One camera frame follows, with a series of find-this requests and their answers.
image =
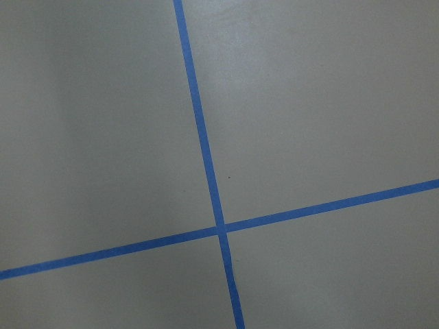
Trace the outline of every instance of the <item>floor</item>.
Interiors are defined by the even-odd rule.
[[[439,3],[0,4],[0,328],[438,328]]]

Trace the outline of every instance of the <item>blue line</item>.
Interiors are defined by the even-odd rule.
[[[26,276],[28,274],[49,271],[51,269],[59,269],[61,267],[94,262],[96,260],[122,256],[126,254],[131,254],[133,252],[141,252],[143,250],[164,247],[166,245],[174,245],[176,243],[186,241],[203,239],[208,236],[215,235],[217,235],[217,228],[204,228],[202,230],[165,236],[163,238],[133,243],[130,245],[123,245],[121,247],[99,250],[98,252],[89,252],[87,254],[61,258],[57,260],[50,260],[48,262],[17,267],[15,269],[6,269],[5,271],[0,271],[0,280],[15,278],[17,276]]]
[[[433,190],[435,188],[439,188],[439,180],[430,180],[428,182],[407,185],[398,188],[392,188],[390,190],[360,195],[357,197],[349,197],[348,199],[328,202],[325,204],[318,204],[316,206],[310,206],[306,208],[279,212],[273,215],[266,215],[262,217],[256,217],[253,219],[237,221],[234,223],[227,224],[226,229],[227,232],[240,231],[240,230],[245,230],[247,228],[255,228],[257,226],[277,223],[279,221],[289,221],[290,219],[297,219],[301,217],[321,214],[322,212],[349,208],[353,206],[359,206],[361,204],[369,204],[370,202],[392,199],[393,197],[401,197],[403,195],[409,195],[413,193]]]
[[[212,201],[213,215],[215,217],[215,222],[218,229],[219,246],[221,247],[222,260],[224,263],[224,270],[226,272],[233,315],[235,317],[237,329],[244,329],[244,317],[242,315],[241,302],[239,301],[239,294],[235,283],[235,277],[233,275],[232,256],[230,253],[230,246],[228,244],[226,224],[224,223],[224,216],[222,213],[215,171],[213,169],[211,149],[209,147],[209,140],[207,138],[206,123],[204,122],[200,92],[198,90],[197,77],[195,74],[195,67],[193,65],[191,45],[189,42],[189,35],[187,33],[186,18],[183,10],[182,0],[174,0],[174,8],[176,11],[183,58],[185,59],[186,74],[189,83],[189,90],[191,92],[195,123],[198,130],[198,138],[200,139],[204,170],[206,171],[207,184],[209,186],[209,193]]]

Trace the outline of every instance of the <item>vertical blue line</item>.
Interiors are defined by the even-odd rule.
[[[230,293],[230,300],[232,302],[233,315],[235,317],[237,329],[244,329],[244,317],[242,315],[241,302],[239,301],[239,294],[235,283],[235,277],[233,275],[232,255],[230,253],[230,246],[228,244],[226,224],[224,223],[224,216],[222,213],[221,201],[219,197],[220,194],[218,192],[217,180],[215,178],[215,171],[213,169],[211,148],[209,147],[209,140],[207,138],[206,123],[204,122],[200,92],[198,90],[197,77],[195,75],[195,67],[193,65],[191,45],[189,43],[189,35],[187,33],[186,18],[185,12],[183,10],[182,0],[174,0],[174,8],[176,11],[178,32],[180,34],[183,58],[185,59],[187,80],[189,82],[189,90],[191,92],[193,112],[195,114],[195,123],[198,130],[198,138],[200,139],[204,170],[206,171],[207,184],[209,186],[209,193],[211,195],[213,215],[215,217],[215,223],[217,227],[219,246],[221,248],[222,260],[224,263],[224,270],[226,272],[227,278],[228,291]]]

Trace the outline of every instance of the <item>blue tape strip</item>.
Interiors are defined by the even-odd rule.
[[[230,253],[230,246],[228,244],[226,225],[224,223],[224,216],[222,213],[221,201],[219,197],[220,194],[218,192],[215,171],[213,169],[212,155],[209,147],[209,140],[207,138],[206,123],[204,122],[200,92],[198,90],[197,77],[195,75],[195,67],[193,65],[191,45],[189,42],[189,35],[187,33],[186,18],[185,12],[183,10],[182,1],[174,0],[174,8],[176,11],[178,32],[180,34],[183,58],[185,60],[189,90],[191,92],[195,123],[198,130],[198,138],[200,139],[204,170],[206,171],[207,184],[209,186],[209,193],[211,195],[212,201],[213,215],[215,217],[215,222],[218,229],[219,246],[221,247],[222,260],[224,263],[224,270],[226,272],[227,285],[230,293],[230,300],[232,302],[233,315],[235,317],[235,324],[237,329],[244,329],[245,326],[244,318],[242,315],[241,302],[239,301],[239,294],[235,283],[235,277],[233,275],[232,256]]]
[[[164,247],[166,245],[175,245],[176,243],[203,239],[208,236],[215,235],[217,235],[217,228],[205,228],[202,230],[165,236],[159,239],[133,243],[130,245],[123,245],[121,247],[99,250],[98,252],[90,252],[87,254],[61,258],[57,260],[50,260],[48,262],[17,267],[15,269],[6,269],[5,271],[0,271],[0,280],[15,278],[17,276],[26,276],[27,274],[49,271],[51,269],[59,269],[61,267],[94,262],[96,260],[122,256],[126,254],[131,254],[133,252],[141,252],[143,250]]]
[[[419,193],[423,191],[432,190],[435,188],[439,188],[439,180],[430,180],[428,182],[407,185],[398,188],[392,188],[390,190],[360,195],[358,197],[349,197],[348,199],[328,202],[326,204],[318,204],[316,206],[310,206],[301,209],[279,212],[273,215],[267,215],[267,216],[256,217],[243,221],[237,221],[234,223],[227,224],[226,229],[227,232],[240,231],[240,230],[245,230],[247,228],[255,228],[257,226],[277,223],[279,221],[289,221],[290,219],[297,219],[301,217],[316,215],[322,212],[359,206],[361,204],[369,204],[370,202],[377,202],[385,199],[392,199],[393,197],[401,197],[403,195]]]

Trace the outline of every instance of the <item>gray surface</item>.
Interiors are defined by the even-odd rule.
[[[229,234],[246,327],[439,328],[439,191]]]
[[[226,221],[439,177],[438,1],[185,8]]]
[[[214,225],[171,1],[2,1],[0,49],[0,269]]]
[[[233,328],[217,238],[6,280],[0,328]]]

